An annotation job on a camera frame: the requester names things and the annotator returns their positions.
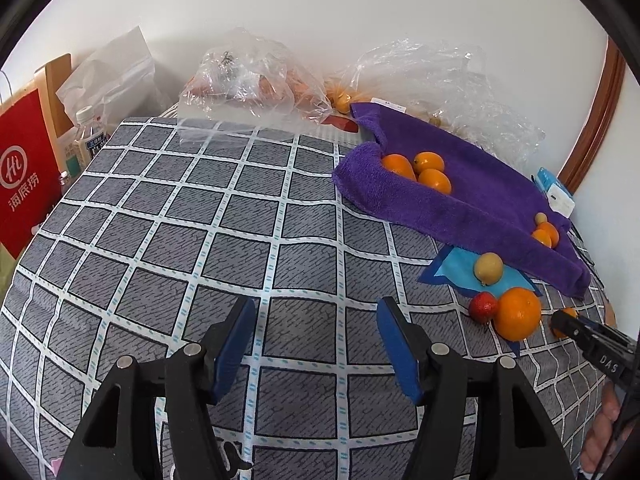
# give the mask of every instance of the white wall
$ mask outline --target white wall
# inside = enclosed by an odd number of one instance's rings
[[[135,25],[175,99],[211,38],[237,25],[323,70],[397,38],[479,45],[498,98],[546,131],[534,163],[552,171],[584,124],[606,47],[578,0],[53,0],[4,69],[17,87],[49,59],[71,52],[77,64]]]
[[[640,86],[630,70],[609,132],[575,194],[572,219],[607,289],[618,325],[640,326]]]

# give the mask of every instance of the blue gripper pad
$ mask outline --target blue gripper pad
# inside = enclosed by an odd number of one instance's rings
[[[247,298],[236,322],[229,330],[225,343],[216,358],[212,396],[215,404],[229,393],[236,380],[238,367],[246,346],[254,333],[256,309],[254,300]]]
[[[394,367],[396,379],[400,384],[402,392],[409,397],[415,405],[419,405],[424,397],[424,393],[420,388],[420,382],[418,380],[418,362],[414,358],[402,334],[398,321],[384,300],[378,302],[376,320],[378,323],[378,331],[382,337],[382,343]]]

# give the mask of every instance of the large orange fruit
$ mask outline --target large orange fruit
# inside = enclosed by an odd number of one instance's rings
[[[531,236],[533,236],[541,244],[551,248],[551,236],[549,236],[549,233],[547,233],[544,229],[536,229],[535,231],[533,231]]]
[[[560,233],[558,232],[558,229],[556,229],[551,222],[541,222],[538,224],[538,227],[536,227],[536,230],[538,229],[542,229],[549,235],[549,238],[551,238],[551,248],[555,249],[556,245],[558,245],[558,242],[560,241]]]
[[[414,157],[414,171],[421,174],[424,170],[444,171],[444,160],[437,153],[420,152]]]
[[[498,300],[494,328],[507,341],[520,341],[536,331],[541,318],[542,306],[538,297],[526,288],[514,286]]]
[[[445,195],[451,194],[451,182],[447,178],[447,175],[441,171],[428,168],[418,175],[418,182]]]
[[[568,306],[568,307],[562,309],[562,311],[566,312],[571,317],[575,317],[575,318],[578,317],[578,313],[576,312],[576,310],[572,306]],[[554,336],[556,336],[558,339],[562,339],[563,337],[567,337],[562,332],[560,332],[559,330],[551,329],[551,332],[553,332]]]
[[[415,182],[414,168],[411,167],[409,160],[402,155],[392,153],[382,157],[382,166],[395,174],[404,176]]]

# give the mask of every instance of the white bottle cap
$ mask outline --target white bottle cap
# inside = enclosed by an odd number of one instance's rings
[[[94,107],[85,106],[76,112],[76,121],[78,124],[84,124],[94,118]]]

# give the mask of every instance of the plastic bottle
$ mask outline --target plastic bottle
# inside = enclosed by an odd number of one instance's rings
[[[84,171],[100,149],[107,143],[108,137],[104,124],[98,122],[94,108],[87,106],[76,113],[78,132],[74,139],[74,151],[81,169]]]

